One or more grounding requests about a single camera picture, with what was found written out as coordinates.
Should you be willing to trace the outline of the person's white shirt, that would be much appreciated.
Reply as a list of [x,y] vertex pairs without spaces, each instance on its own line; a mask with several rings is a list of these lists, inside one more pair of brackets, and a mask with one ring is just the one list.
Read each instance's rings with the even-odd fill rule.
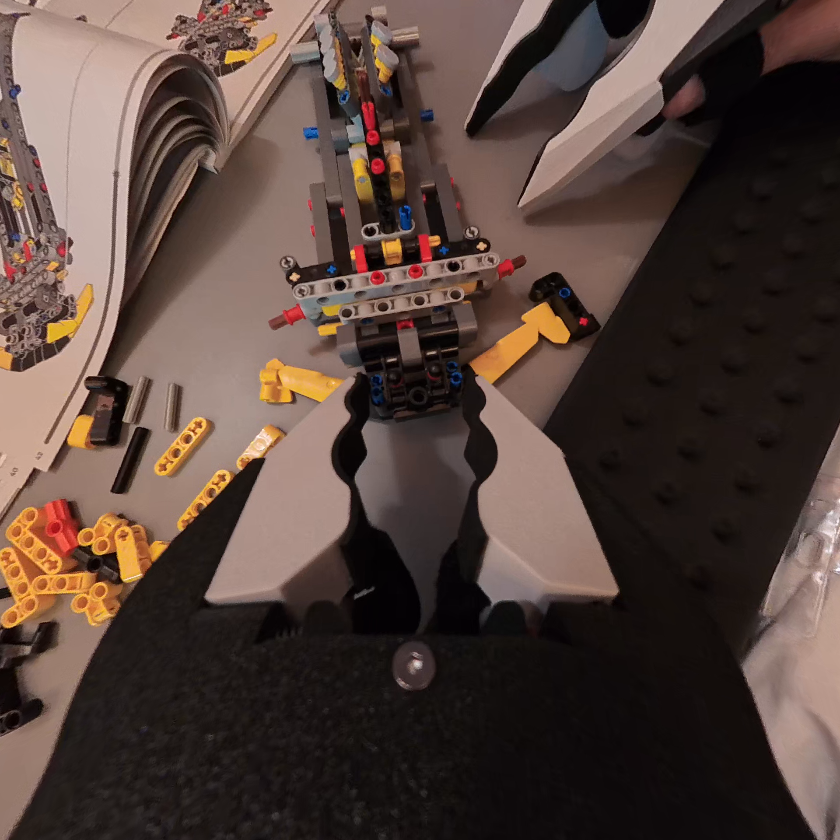
[[743,663],[770,746],[814,835],[839,838],[838,618],[813,637],[773,625]]

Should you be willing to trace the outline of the clear plastic bag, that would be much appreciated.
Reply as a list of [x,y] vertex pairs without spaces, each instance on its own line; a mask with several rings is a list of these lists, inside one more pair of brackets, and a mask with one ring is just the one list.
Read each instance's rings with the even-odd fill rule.
[[838,479],[817,479],[780,557],[761,614],[799,641],[816,635],[829,585],[838,576]]

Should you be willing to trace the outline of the black yellow lego piece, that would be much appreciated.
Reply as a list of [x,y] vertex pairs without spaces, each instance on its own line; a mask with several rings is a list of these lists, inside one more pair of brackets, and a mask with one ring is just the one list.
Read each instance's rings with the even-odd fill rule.
[[130,387],[122,380],[104,375],[86,377],[84,386],[96,398],[92,414],[77,417],[66,444],[81,449],[118,445]]

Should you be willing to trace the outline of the black lego axle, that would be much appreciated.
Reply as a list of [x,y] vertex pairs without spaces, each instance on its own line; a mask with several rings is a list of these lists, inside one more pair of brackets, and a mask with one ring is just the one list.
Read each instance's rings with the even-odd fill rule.
[[123,495],[129,490],[150,435],[147,427],[137,426],[133,430],[110,489],[113,495]]

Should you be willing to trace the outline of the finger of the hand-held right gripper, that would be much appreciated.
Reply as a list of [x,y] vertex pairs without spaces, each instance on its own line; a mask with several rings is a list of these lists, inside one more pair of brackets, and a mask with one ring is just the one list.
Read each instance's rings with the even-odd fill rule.
[[655,131],[666,102],[701,64],[769,17],[768,1],[649,2],[629,44],[543,146],[518,207],[537,212],[632,134]]
[[533,70],[573,92],[602,67],[611,36],[596,1],[524,1],[465,121],[474,137]]

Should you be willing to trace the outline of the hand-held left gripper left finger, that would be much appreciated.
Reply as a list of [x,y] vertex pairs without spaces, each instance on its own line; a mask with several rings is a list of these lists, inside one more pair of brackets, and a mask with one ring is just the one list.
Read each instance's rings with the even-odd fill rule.
[[363,634],[411,634],[421,619],[413,577],[392,538],[369,521],[355,483],[370,415],[364,375],[344,381],[295,426],[259,474],[206,599],[280,602],[302,620],[316,602],[348,606]]

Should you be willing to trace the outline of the lego instruction booklet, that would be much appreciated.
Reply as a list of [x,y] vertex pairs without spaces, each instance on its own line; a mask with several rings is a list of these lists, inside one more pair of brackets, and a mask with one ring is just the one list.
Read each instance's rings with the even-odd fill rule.
[[2,2],[2,513],[47,470],[200,168],[335,2]]

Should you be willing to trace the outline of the grey lego car chassis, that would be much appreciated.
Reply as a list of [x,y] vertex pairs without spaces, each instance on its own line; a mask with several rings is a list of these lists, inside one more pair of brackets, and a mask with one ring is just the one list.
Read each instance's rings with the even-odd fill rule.
[[322,181],[310,184],[317,259],[280,267],[294,306],[273,330],[308,322],[335,338],[342,362],[364,373],[372,409],[404,422],[456,407],[461,353],[476,341],[471,301],[524,267],[503,259],[478,227],[462,225],[447,166],[427,145],[411,50],[417,28],[391,28],[386,8],[362,23],[335,11],[292,50],[308,67]]

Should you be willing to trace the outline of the pile of yellow lego pieces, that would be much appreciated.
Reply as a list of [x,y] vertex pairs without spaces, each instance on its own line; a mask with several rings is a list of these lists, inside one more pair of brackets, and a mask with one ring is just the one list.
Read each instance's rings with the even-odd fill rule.
[[115,512],[82,527],[65,499],[21,510],[5,539],[2,600],[9,606],[2,611],[2,629],[44,616],[60,599],[89,625],[106,624],[170,545]]

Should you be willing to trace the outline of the yellow lego fin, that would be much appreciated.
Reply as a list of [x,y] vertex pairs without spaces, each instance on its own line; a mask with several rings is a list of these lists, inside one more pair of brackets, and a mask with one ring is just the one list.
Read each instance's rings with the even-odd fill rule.
[[344,379],[270,360],[259,372],[259,399],[264,403],[291,403],[294,395],[322,403],[341,387]]

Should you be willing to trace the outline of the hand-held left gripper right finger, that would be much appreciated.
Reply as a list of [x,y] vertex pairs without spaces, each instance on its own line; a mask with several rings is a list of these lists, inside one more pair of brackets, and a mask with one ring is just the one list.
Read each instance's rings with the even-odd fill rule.
[[498,603],[535,616],[555,602],[613,602],[618,585],[561,448],[471,370],[461,407],[473,481],[440,564],[434,629],[478,632]]

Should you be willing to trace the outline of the person's right hand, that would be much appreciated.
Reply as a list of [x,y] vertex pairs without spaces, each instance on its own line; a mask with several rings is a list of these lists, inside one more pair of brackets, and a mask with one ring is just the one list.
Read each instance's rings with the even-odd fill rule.
[[837,61],[839,2],[792,2],[756,30],[763,32],[765,46],[761,78],[793,64]]

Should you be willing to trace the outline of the black perforated pad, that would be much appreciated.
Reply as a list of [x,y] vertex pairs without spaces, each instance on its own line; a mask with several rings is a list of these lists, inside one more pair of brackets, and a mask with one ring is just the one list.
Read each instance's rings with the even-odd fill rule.
[[546,423],[604,552],[741,655],[839,417],[838,65],[736,103]]

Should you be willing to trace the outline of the black lego connector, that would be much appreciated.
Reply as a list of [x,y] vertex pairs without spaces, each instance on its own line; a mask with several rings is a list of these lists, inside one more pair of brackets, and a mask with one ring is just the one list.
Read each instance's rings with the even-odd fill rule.
[[24,725],[40,717],[44,708],[45,705],[41,699],[31,699],[15,708],[3,711],[1,714],[1,737],[21,729]]
[[22,626],[1,630],[1,670],[21,666],[26,659],[43,654],[56,645],[59,623],[42,622],[30,636],[24,634]]

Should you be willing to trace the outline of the yellow black lego subassembly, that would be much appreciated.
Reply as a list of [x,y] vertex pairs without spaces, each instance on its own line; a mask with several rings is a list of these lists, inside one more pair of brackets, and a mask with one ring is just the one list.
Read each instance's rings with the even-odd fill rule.
[[534,306],[521,316],[521,326],[469,363],[489,383],[507,373],[541,339],[564,345],[584,340],[602,327],[558,271],[535,280],[528,298]]

